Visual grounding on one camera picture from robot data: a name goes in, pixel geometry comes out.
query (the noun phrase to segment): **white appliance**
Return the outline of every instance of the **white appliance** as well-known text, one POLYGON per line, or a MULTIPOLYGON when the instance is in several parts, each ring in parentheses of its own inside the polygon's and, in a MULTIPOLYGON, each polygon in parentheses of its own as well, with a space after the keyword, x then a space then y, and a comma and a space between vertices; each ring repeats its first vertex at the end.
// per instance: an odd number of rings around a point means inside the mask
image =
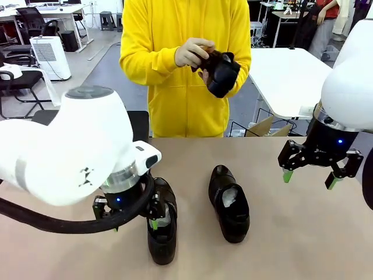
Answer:
POLYGON ((30 39, 40 68, 52 81, 65 81, 71 78, 61 39, 58 36, 40 36, 30 39))

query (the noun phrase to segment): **black shoe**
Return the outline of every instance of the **black shoe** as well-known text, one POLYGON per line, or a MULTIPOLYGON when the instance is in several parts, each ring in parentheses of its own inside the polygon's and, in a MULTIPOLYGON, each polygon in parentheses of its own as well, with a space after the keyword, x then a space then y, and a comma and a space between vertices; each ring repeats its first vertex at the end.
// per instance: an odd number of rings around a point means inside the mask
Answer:
POLYGON ((168 205, 168 212, 171 216, 171 223, 165 227, 152 229, 147 222, 147 243, 153 261, 156 264, 166 265, 173 261, 176 250, 176 232, 177 232, 177 205, 174 192, 168 182, 163 178, 155 178, 154 185, 156 192, 165 200, 168 205))
POLYGON ((235 182, 231 171, 224 165, 216 166, 212 172, 209 198, 219 217, 224 238, 230 243, 243 241, 250 226, 249 205, 241 186, 235 182), (235 201, 225 207, 223 193, 230 188, 235 188, 237 195, 235 201))

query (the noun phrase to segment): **black cable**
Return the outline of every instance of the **black cable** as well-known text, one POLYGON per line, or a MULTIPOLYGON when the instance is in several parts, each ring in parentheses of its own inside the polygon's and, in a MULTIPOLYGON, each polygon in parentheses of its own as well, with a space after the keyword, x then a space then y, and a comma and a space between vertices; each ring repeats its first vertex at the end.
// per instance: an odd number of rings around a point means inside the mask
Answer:
POLYGON ((146 208, 154 194, 154 180, 150 174, 145 174, 141 177, 140 182, 145 184, 145 190, 138 201, 123 209, 122 212, 117 212, 100 220, 71 221, 55 219, 3 198, 0 198, 0 214, 46 232, 65 234, 104 232, 128 223, 146 208))

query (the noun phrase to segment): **table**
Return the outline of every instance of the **table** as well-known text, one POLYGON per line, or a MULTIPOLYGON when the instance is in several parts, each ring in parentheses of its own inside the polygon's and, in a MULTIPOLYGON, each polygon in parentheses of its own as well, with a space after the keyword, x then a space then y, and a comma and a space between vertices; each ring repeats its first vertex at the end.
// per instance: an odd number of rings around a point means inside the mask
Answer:
MULTIPOLYGON (((153 139, 162 161, 152 169, 172 186, 178 204, 175 260, 153 263, 146 222, 114 231, 63 235, 0 216, 3 279, 372 279, 373 213, 357 180, 328 191, 330 169, 307 166, 282 181, 277 156, 286 138, 153 139), (241 244, 220 232, 207 188, 215 165, 227 165, 248 198, 251 227, 241 244)), ((64 208, 1 185, 0 196, 57 218, 92 219, 91 195, 64 208)))
POLYGON ((298 19, 300 13, 293 12, 292 15, 289 14, 289 13, 287 13, 286 15, 284 15, 284 11, 282 11, 282 10, 281 11, 273 11, 272 13, 275 16, 279 17, 279 24, 277 25, 277 29, 276 29, 275 40, 273 41, 273 48, 275 48, 276 47, 276 43, 277 43, 277 38, 279 36, 279 30, 280 30, 281 20, 284 19, 285 21, 282 22, 282 23, 287 23, 290 19, 298 19))
POLYGON ((252 48, 251 56, 249 74, 259 91, 253 122, 263 100, 276 117, 310 118, 300 108, 320 101, 322 85, 332 69, 301 48, 252 48))
MULTIPOLYGON (((40 10, 39 12, 42 14, 42 16, 44 18, 69 19, 69 20, 71 20, 73 28, 74 28, 75 37, 76 37, 76 40, 77 40, 78 45, 79 45, 79 49, 76 51, 76 53, 79 53, 82 50, 84 50, 87 47, 87 45, 90 44, 93 41, 93 39, 89 37, 89 31, 88 31, 88 27, 87 27, 87 24, 86 24, 84 11, 83 11, 83 8, 87 7, 87 6, 88 5, 84 5, 84 4, 70 5, 70 6, 62 6, 61 7, 62 10, 60 10, 60 8, 58 8, 57 10, 40 10), (82 40, 81 40, 81 38, 79 36, 79 33, 78 33, 78 28, 75 25, 74 15, 73 15, 74 13, 81 13, 82 16, 83 16, 83 23, 84 23, 84 26, 85 26, 86 32, 87 32, 87 42, 85 44, 82 43, 82 40)), ((18 27, 18 24, 16 23, 16 19, 15 19, 16 15, 17 15, 17 11, 15 9, 0 12, 0 22, 1 21, 14 21, 14 23, 16 24, 18 36, 20 36, 21 43, 23 44, 22 36, 20 35, 19 27, 18 27)))

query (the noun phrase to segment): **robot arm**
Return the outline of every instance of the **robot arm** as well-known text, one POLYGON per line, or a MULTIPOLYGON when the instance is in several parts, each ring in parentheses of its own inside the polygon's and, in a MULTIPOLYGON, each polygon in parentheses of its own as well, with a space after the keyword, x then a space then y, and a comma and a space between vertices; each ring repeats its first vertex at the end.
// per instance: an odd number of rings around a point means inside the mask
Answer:
MULTIPOLYGON (((50 125, 5 120, 0 130, 6 135, 0 138, 6 147, 0 151, 2 180, 55 206, 77 203, 98 188, 104 193, 93 205, 94 213, 100 212, 97 220, 54 219, 0 199, 0 213, 10 218, 50 232, 93 233, 147 215, 153 200, 161 199, 154 195, 148 172, 161 153, 148 143, 132 142, 127 112, 111 89, 72 89, 50 125), (99 209, 103 205, 110 212, 99 209)), ((158 210, 152 211, 152 218, 158 218, 154 213, 162 215, 162 207, 158 210)))
POLYGON ((372 29, 373 20, 355 25, 323 84, 306 141, 300 145, 289 140, 281 151, 278 160, 286 183, 296 168, 305 165, 332 168, 325 181, 328 189, 344 177, 355 177, 363 156, 350 148, 359 132, 373 128, 373 37, 368 35, 372 29), (337 163, 345 158, 347 163, 340 168, 337 163))

